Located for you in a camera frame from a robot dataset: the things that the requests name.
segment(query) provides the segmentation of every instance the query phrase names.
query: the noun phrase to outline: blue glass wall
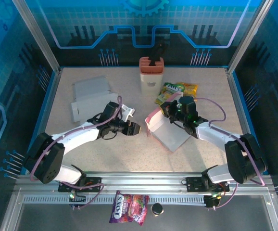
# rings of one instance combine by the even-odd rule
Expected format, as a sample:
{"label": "blue glass wall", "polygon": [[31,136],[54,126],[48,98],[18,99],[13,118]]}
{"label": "blue glass wall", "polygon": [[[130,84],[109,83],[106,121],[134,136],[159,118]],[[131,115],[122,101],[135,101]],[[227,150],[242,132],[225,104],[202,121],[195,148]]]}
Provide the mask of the blue glass wall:
{"label": "blue glass wall", "polygon": [[26,153],[51,73],[12,1],[0,1],[0,222],[21,167],[6,153]]}
{"label": "blue glass wall", "polygon": [[257,139],[278,185],[278,0],[262,22],[236,68]]}
{"label": "blue glass wall", "polygon": [[260,0],[28,1],[62,66],[138,65],[161,40],[169,45],[163,56],[166,65],[228,65],[259,4]]}

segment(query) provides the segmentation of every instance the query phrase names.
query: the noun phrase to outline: purple candy bag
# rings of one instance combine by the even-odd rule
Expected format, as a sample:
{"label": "purple candy bag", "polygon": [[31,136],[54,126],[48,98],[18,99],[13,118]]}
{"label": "purple candy bag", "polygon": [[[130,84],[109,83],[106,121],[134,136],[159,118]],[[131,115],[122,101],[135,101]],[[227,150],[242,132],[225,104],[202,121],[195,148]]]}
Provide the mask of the purple candy bag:
{"label": "purple candy bag", "polygon": [[143,225],[147,214],[149,196],[116,192],[109,223],[137,222]]}

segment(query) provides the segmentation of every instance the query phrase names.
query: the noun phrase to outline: blue edge trim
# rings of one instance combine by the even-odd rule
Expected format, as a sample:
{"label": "blue edge trim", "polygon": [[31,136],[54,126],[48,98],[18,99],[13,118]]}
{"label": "blue edge trim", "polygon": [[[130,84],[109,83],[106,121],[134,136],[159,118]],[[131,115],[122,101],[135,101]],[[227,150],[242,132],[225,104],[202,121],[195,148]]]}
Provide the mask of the blue edge trim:
{"label": "blue edge trim", "polygon": [[[237,91],[238,91],[239,96],[240,96],[241,105],[242,105],[243,110],[245,112],[246,120],[247,120],[249,129],[250,129],[250,133],[255,137],[256,141],[258,142],[258,138],[257,138],[257,136],[255,134],[255,131],[254,131],[254,128],[253,128],[253,123],[252,123],[252,121],[250,119],[250,114],[248,112],[248,109],[247,109],[247,106],[246,106],[246,102],[245,102],[245,99],[243,97],[243,93],[242,93],[241,88],[240,88],[240,82],[237,79],[237,75],[236,75],[235,71],[233,72],[233,78],[234,78],[234,82],[236,84]],[[269,175],[268,171],[265,171],[263,173],[263,175]]]}
{"label": "blue edge trim", "polygon": [[[45,113],[45,109],[46,109],[47,103],[49,101],[48,99],[49,99],[49,97],[51,95],[52,86],[53,86],[53,83],[55,82],[56,77],[57,77],[57,75],[55,74],[55,72],[52,72],[51,79],[49,81],[49,85],[48,85],[48,88],[47,88],[47,91],[46,91],[46,94],[45,94],[45,97],[44,97],[44,101],[43,101],[41,110],[40,110],[39,115],[38,115],[38,120],[37,120],[37,123],[35,125],[35,128],[34,128],[34,131],[33,131],[33,134],[32,134],[32,138],[31,138],[31,142],[29,144],[28,150],[31,148],[34,140],[38,136],[38,131],[40,129],[41,122],[42,122],[42,119],[43,119],[43,115]],[[25,175],[25,173],[26,173],[26,169],[24,167],[22,167],[22,170],[21,170],[20,174],[21,175]]]}
{"label": "blue edge trim", "polygon": [[[170,66],[170,67],[189,67],[189,66]],[[207,67],[224,67],[224,68],[227,68],[227,66],[207,66]],[[49,82],[48,90],[46,92],[46,95],[45,95],[45,98],[44,98],[41,110],[40,110],[39,115],[38,115],[38,120],[37,120],[35,129],[34,129],[34,132],[33,132],[33,135],[32,135],[31,142],[30,142],[28,150],[31,148],[34,140],[36,139],[36,137],[38,135],[38,130],[40,128],[40,124],[41,124],[41,121],[42,121],[42,118],[43,118],[43,114],[45,112],[47,101],[49,99],[49,96],[51,95],[51,88],[53,86],[55,78],[56,78],[56,75],[53,72],[52,75],[51,75],[51,80]],[[257,138],[257,136],[255,134],[255,131],[254,131],[254,128],[253,128],[253,123],[252,123],[252,121],[250,119],[250,115],[249,115],[249,112],[247,110],[246,102],[244,100],[244,97],[243,97],[243,94],[242,94],[242,91],[241,91],[241,88],[240,88],[240,83],[239,83],[239,80],[237,79],[237,75],[236,75],[235,71],[233,72],[233,78],[234,78],[234,81],[235,81],[235,84],[236,84],[236,87],[237,87],[237,91],[239,93],[239,97],[240,97],[240,101],[241,101],[243,110],[245,112],[245,116],[246,116],[246,119],[247,119],[247,123],[249,125],[250,132],[255,137],[256,141],[258,142],[258,138]],[[21,175],[24,175],[25,173],[26,173],[26,169],[23,167],[22,170],[21,170]]]}

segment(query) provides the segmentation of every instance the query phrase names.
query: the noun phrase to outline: yellow candy bag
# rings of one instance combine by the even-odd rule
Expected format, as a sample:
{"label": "yellow candy bag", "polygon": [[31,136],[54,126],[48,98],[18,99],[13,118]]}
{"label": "yellow candy bag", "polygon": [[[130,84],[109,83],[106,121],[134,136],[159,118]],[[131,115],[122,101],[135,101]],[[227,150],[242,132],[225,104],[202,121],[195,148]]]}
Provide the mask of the yellow candy bag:
{"label": "yellow candy bag", "polygon": [[191,84],[191,83],[184,83],[184,82],[177,82],[176,84],[166,82],[159,93],[155,103],[161,105],[167,99],[171,97],[175,92],[181,91],[184,93],[184,96],[192,96],[196,97],[196,91],[198,88],[198,84]]}

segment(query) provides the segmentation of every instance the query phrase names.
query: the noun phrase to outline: white cardboard piece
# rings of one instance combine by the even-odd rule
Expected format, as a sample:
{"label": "white cardboard piece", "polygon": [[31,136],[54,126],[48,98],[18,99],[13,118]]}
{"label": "white cardboard piece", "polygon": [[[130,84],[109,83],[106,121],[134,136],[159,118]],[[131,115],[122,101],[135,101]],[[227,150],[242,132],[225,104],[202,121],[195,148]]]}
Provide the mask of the white cardboard piece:
{"label": "white cardboard piece", "polygon": [[117,103],[118,94],[112,93],[106,76],[78,81],[73,84],[74,103],[71,103],[73,123],[83,124],[104,111],[106,105],[112,101]]}
{"label": "white cardboard piece", "polygon": [[[181,96],[183,96],[183,93],[178,91],[167,102],[178,100]],[[176,151],[190,137],[183,129],[170,124],[169,118],[164,117],[160,108],[150,113],[145,122],[148,132],[172,152]]]}

